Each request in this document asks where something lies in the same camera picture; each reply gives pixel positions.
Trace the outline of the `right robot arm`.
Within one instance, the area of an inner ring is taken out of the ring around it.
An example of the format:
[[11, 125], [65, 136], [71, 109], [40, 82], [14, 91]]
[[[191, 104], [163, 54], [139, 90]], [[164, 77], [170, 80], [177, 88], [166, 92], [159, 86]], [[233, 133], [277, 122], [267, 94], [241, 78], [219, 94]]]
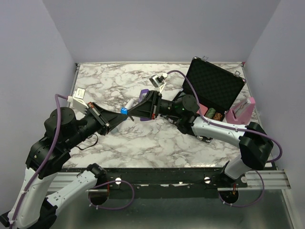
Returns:
[[115, 113], [111, 127], [115, 128], [128, 117], [153, 120], [159, 115], [168, 116], [174, 120], [174, 125], [182, 134], [211, 137], [239, 148], [240, 155], [228, 161], [219, 175], [219, 181], [225, 187], [230, 187], [250, 170], [264, 169], [274, 144], [258, 123], [223, 123], [201, 117], [199, 110], [196, 97], [190, 94], [169, 101], [162, 99], [157, 91], [148, 91], [137, 105]]

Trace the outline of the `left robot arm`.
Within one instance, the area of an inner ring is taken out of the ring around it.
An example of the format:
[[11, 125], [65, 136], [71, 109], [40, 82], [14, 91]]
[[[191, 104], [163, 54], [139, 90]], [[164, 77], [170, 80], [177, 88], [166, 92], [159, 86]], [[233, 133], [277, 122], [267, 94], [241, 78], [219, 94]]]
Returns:
[[71, 108], [57, 107], [44, 122], [44, 137], [30, 149], [20, 193], [14, 207], [1, 215], [1, 223], [10, 229], [48, 229], [77, 196], [92, 187], [102, 188], [106, 171], [93, 163], [70, 184], [47, 194], [74, 147], [95, 133], [108, 134], [126, 118], [95, 103], [89, 104], [80, 120]]

